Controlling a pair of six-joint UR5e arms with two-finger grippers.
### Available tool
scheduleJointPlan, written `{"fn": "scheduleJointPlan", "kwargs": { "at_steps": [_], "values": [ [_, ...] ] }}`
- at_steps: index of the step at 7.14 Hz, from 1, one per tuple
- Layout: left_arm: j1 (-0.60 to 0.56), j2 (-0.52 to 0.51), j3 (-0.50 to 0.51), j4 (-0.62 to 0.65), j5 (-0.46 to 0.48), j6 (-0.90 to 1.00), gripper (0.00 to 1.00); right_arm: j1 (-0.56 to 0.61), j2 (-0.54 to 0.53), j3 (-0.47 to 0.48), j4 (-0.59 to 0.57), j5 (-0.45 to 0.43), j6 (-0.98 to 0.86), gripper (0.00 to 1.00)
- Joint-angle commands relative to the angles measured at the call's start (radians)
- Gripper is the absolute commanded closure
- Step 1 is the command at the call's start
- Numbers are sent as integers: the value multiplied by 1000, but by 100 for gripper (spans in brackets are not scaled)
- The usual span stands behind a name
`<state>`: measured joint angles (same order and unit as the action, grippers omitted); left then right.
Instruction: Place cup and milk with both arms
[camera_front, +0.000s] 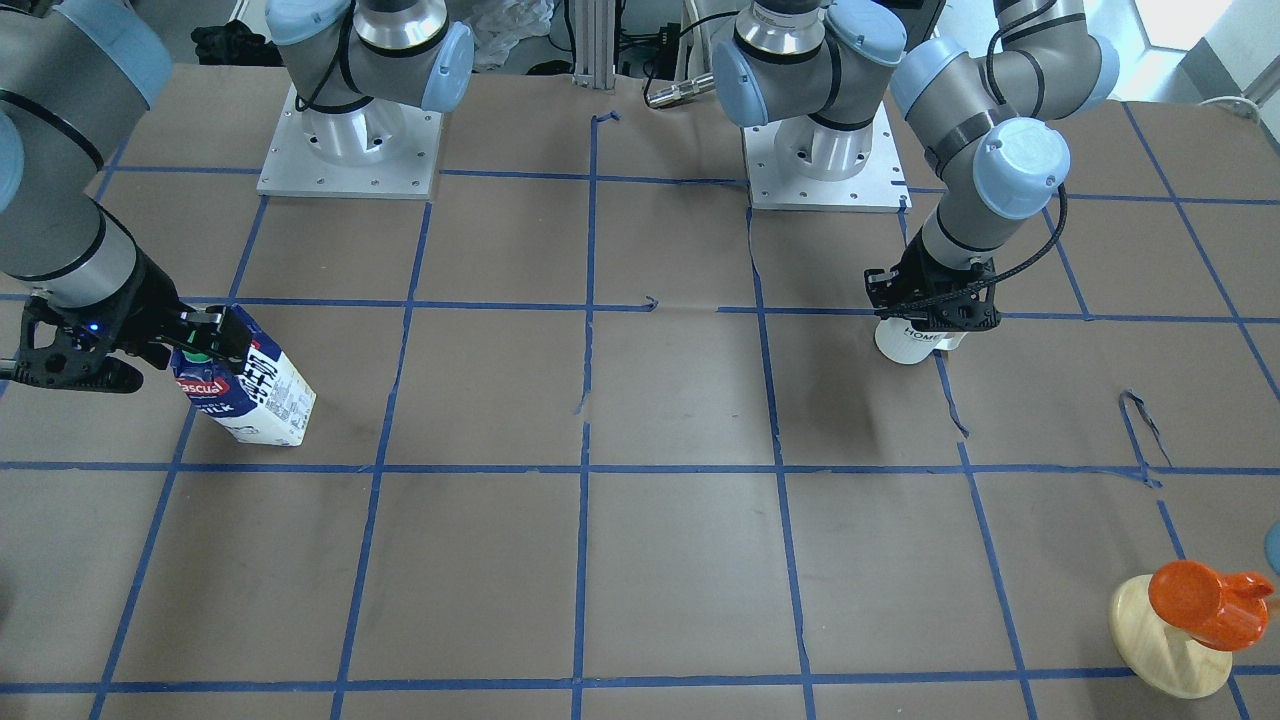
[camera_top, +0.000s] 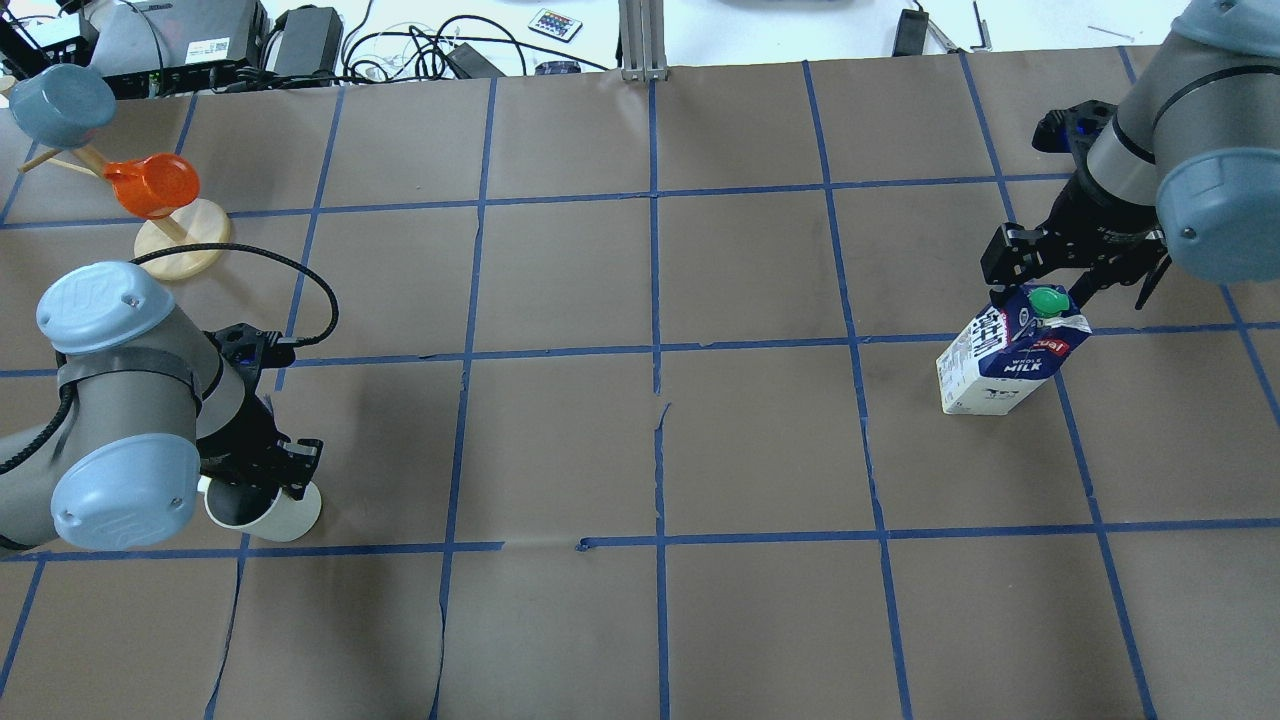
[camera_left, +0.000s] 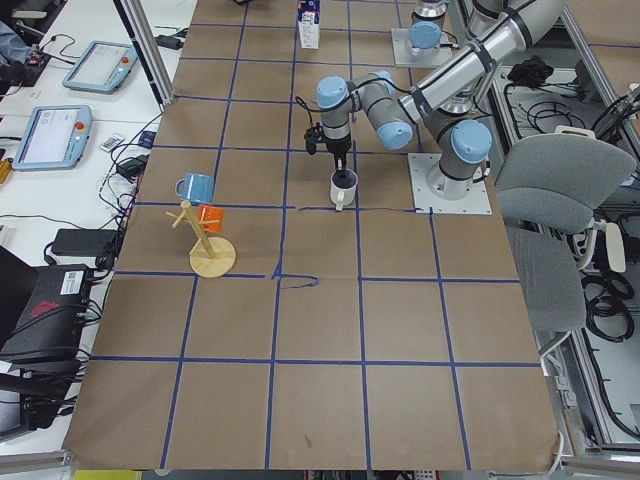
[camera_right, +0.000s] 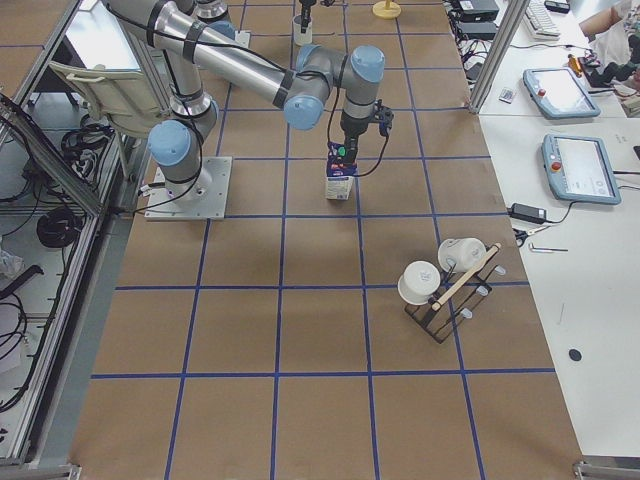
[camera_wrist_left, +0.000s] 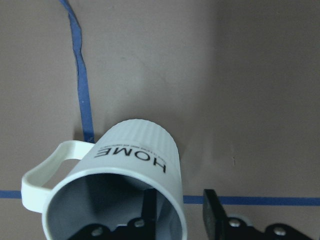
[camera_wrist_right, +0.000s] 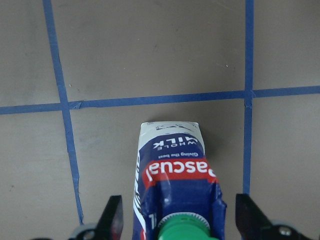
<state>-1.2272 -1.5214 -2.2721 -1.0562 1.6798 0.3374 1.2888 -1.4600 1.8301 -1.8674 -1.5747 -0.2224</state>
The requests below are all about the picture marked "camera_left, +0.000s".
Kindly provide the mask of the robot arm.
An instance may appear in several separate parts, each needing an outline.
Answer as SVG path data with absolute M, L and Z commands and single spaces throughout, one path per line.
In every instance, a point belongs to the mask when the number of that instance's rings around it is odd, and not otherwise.
M 309 154 L 323 144 L 334 157 L 335 170 L 344 174 L 351 149 L 350 116 L 361 111 L 382 146 L 401 150 L 413 139 L 419 122 L 443 151 L 441 175 L 454 182 L 470 179 L 485 160 L 492 137 L 488 129 L 455 112 L 455 100 L 475 96 L 489 84 L 497 66 L 515 52 L 535 45 L 556 23 L 563 1 L 476 1 L 459 52 L 420 82 L 403 91 L 386 71 L 345 80 L 323 78 L 316 88 L 321 120 L 310 125 L 304 139 Z
M 414 59 L 439 53 L 447 5 L 441 0 L 420 0 L 412 10 L 407 49 Z

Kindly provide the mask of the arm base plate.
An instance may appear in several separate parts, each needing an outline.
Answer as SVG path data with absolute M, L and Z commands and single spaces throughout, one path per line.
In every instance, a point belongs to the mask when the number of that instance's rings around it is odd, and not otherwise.
M 440 45 L 429 49 L 414 48 L 409 29 L 394 28 L 391 38 L 394 62 L 398 67 L 437 68 L 452 57 L 453 49 L 445 33 L 441 34 Z
M 408 155 L 414 210 L 424 214 L 491 215 L 486 181 L 478 165 L 470 179 L 452 180 L 440 169 L 441 154 Z

